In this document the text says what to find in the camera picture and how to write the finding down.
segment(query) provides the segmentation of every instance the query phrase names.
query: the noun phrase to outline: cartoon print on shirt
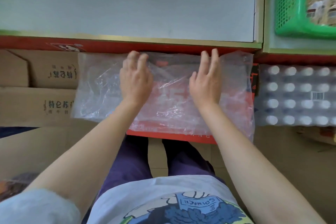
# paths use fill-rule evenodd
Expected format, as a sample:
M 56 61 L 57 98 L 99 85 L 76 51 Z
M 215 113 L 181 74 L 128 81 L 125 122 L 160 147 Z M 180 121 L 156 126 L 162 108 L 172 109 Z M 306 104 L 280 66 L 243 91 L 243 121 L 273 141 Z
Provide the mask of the cartoon print on shirt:
M 239 206 L 198 191 L 162 196 L 125 215 L 120 224 L 252 224 Z

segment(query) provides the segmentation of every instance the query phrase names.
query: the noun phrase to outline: person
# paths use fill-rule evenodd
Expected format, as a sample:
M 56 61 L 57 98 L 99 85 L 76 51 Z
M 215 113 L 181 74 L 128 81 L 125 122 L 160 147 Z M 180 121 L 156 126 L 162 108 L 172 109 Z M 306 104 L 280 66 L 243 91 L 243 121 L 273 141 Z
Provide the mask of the person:
M 152 90 L 147 58 L 129 53 L 120 70 L 119 106 L 24 192 L 0 203 L 0 223 L 80 223 L 93 201 L 88 223 L 253 223 L 188 142 L 163 140 L 169 176 L 152 178 L 148 139 L 124 138 Z M 201 53 L 189 89 L 255 223 L 325 223 L 221 110 L 216 49 L 211 59 Z

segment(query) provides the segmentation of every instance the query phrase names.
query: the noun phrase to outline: sleeve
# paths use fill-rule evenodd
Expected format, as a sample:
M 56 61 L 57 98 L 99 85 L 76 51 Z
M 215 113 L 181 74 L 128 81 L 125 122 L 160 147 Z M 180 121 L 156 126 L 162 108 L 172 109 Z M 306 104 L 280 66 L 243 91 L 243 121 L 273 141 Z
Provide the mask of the sleeve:
M 81 214 L 71 201 L 52 191 L 36 189 L 1 202 L 0 223 L 79 224 Z

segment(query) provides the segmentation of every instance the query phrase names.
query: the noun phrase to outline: white bottle cap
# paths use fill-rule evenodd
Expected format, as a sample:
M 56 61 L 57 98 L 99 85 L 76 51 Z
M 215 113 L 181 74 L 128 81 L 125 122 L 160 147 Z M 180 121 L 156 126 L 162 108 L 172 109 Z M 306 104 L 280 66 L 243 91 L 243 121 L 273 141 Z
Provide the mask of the white bottle cap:
M 301 106 L 303 108 L 312 109 L 314 106 L 314 102 L 312 100 L 302 100 Z
M 295 67 L 288 67 L 283 72 L 285 75 L 294 75 L 296 74 L 296 68 Z
M 278 74 L 280 71 L 280 68 L 278 66 L 271 66 L 268 68 L 267 71 L 269 74 Z
M 327 125 L 329 121 L 326 116 L 317 116 L 315 120 L 317 125 Z
M 275 125 L 278 123 L 278 118 L 275 117 L 275 116 L 272 116 L 272 115 L 269 115 L 266 117 L 266 122 L 269 124 L 269 125 Z
M 303 83 L 300 85 L 300 91 L 302 92 L 312 91 L 312 85 L 310 83 Z
M 312 119 L 309 116 L 301 116 L 299 121 L 302 125 L 310 125 L 312 123 Z
M 321 68 L 321 69 L 319 69 L 319 70 L 317 71 L 317 74 L 318 74 L 319 76 L 327 76 L 327 75 L 330 74 L 330 69 L 327 68 L 327 67 L 323 67 L 323 68 Z
M 336 126 L 336 117 L 332 117 L 330 119 L 330 123 L 333 124 L 334 126 Z
M 318 103 L 318 106 L 322 109 L 328 109 L 330 108 L 331 103 L 328 100 L 322 100 L 321 102 Z
M 319 92 L 328 92 L 329 89 L 330 89 L 330 86 L 327 83 L 321 83 L 321 84 L 317 85 L 316 89 Z
M 290 115 L 286 115 L 284 118 L 283 118 L 283 123 L 284 124 L 287 124 L 287 125 L 293 125 L 295 122 L 295 118 L 293 116 L 290 116 Z
M 279 101 L 276 99 L 269 99 L 266 105 L 269 108 L 277 108 L 279 106 Z
M 314 73 L 314 69 L 312 67 L 305 67 L 300 73 L 303 76 L 310 76 Z
M 278 89 L 278 84 L 276 82 L 270 82 L 267 84 L 267 89 L 269 91 L 276 91 Z
M 296 102 L 295 100 L 293 99 L 287 99 L 283 102 L 283 105 L 286 107 L 286 108 L 294 108 L 295 105 L 296 105 Z
M 284 91 L 287 91 L 287 92 L 292 92 L 295 90 L 295 85 L 294 83 L 286 83 L 284 86 L 283 86 L 283 90 Z

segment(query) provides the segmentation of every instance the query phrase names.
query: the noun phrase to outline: leg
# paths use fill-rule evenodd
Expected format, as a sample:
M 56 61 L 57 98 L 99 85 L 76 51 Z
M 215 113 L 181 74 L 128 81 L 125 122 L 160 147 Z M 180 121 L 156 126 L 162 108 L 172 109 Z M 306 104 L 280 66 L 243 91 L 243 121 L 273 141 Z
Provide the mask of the leg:
M 212 165 L 206 161 L 189 142 L 163 139 L 168 163 L 168 176 L 174 175 L 215 175 Z
M 148 138 L 126 135 L 96 199 L 115 186 L 151 178 Z

